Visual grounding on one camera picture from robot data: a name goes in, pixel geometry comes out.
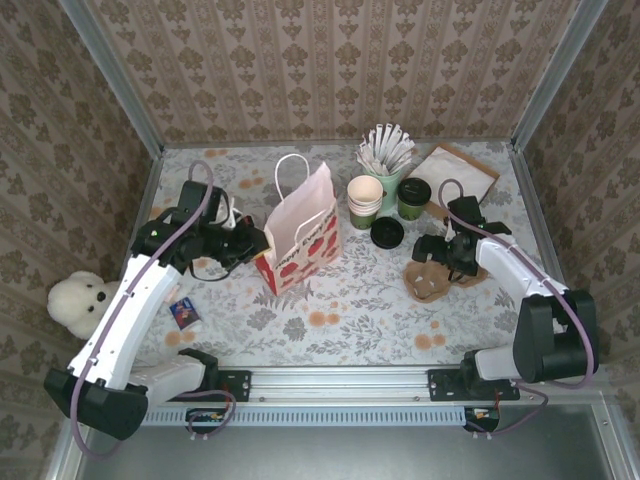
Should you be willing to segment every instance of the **paper cup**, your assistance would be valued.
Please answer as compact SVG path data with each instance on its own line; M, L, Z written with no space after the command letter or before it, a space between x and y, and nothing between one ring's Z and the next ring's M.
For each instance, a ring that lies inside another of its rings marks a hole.
M356 205L353 202L351 202L351 200L349 200L349 210L352 210L354 212L366 212L366 211L373 211L373 210L380 210L380 206L382 205L382 199L377 201L376 203L372 204L372 205Z
M421 178L406 178L398 187L398 214L405 220L417 220L431 199L431 187Z
M356 227L358 230L366 230L371 228L371 225L376 219L376 215L378 211L376 210L372 214L369 215L358 215L352 211L349 212L349 219L351 220L351 225Z
M349 182L347 196L354 205L370 206L377 203L384 194L379 180L369 175L360 175Z

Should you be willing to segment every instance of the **bag handle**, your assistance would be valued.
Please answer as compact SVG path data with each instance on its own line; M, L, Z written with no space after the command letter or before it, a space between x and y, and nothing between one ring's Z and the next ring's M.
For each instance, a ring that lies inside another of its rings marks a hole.
M298 153L289 153L288 155L285 155L284 157L282 157L280 160L278 160L278 163L276 163L276 172L275 172L275 177L276 177L276 189L278 190L278 195L280 195L280 200L284 200L284 197L282 196L282 191L280 190L280 182L278 182L278 169L280 168L280 164L286 160L287 158L290 157L300 157L301 159L304 160L304 164L307 166L307 178L309 178L309 162L307 161L306 158L304 158L302 155L298 154Z
M327 210L328 210L328 209L321 210L320 212L316 213L313 217L311 217L311 218L309 218L309 219L305 220L305 221L304 221L304 222L302 222L300 225L298 225L298 228L296 228L296 233L295 233L295 235L293 236L293 241L295 242L295 244L296 244L296 245L298 244L298 234L300 233L300 229L301 229L302 227L304 227L305 225L307 225L308 223L313 222L316 218L318 218L318 217L320 217L320 216L324 215L325 213L327 213Z

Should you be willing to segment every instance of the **white teddy bear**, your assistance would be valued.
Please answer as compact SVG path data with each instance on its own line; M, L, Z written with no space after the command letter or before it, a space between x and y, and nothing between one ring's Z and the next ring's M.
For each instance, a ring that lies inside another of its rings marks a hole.
M120 282L104 281L91 272L75 272L49 292L47 310L78 338L91 337L118 291Z

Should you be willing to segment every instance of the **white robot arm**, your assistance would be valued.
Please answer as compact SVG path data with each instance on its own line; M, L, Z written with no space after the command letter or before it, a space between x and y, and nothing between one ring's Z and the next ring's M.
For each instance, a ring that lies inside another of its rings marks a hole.
M513 344L465 355L463 362L473 357L473 376L480 381L523 379L535 383L594 373L598 337L593 298L550 278L516 245L504 224L488 223L482 217L476 197L462 196L448 207L450 216L464 225L449 220L455 232L450 241L435 235L420 237L413 260L446 265L453 282L456 276L475 276L482 267L520 308ZM554 332L554 322L564 330ZM591 361L593 369L587 373Z
M66 371L48 372L45 390L67 417L80 380L78 420L119 440L138 429L149 408L201 387L216 388L211 383L217 378L217 360L191 349L157 367L132 372L156 312L187 268L193 274L193 260L213 258L228 275L269 247L251 217L242 217L224 191L215 187L202 216L185 230L183 225L200 208L206 189L204 184L185 182L177 208L167 209L139 230L118 292L98 328ZM217 222L221 197L227 200L228 215ZM154 254L159 256L152 261Z

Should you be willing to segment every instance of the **black lid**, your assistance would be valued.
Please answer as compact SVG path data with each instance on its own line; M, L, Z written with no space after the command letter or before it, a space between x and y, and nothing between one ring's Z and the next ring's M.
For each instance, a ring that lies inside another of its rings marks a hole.
M381 217L371 225L371 241L380 248L396 248L403 238L404 228L391 217Z
M421 207L431 200L431 187L421 178L405 178L398 186L398 198L411 207Z

